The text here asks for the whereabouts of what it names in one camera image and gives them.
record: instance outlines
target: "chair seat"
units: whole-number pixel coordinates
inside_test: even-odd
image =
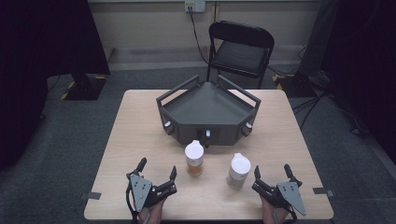
[[[262,72],[265,63],[263,57],[266,57],[268,52],[269,49],[223,41],[212,65],[245,71],[258,77],[256,74]]]

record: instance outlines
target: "white lid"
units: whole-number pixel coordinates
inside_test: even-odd
[[[235,153],[231,166],[233,170],[240,175],[247,174],[250,171],[250,161],[248,158],[242,156],[241,153]]]
[[[204,155],[204,148],[198,140],[193,140],[186,146],[185,153],[189,159],[198,160]]]

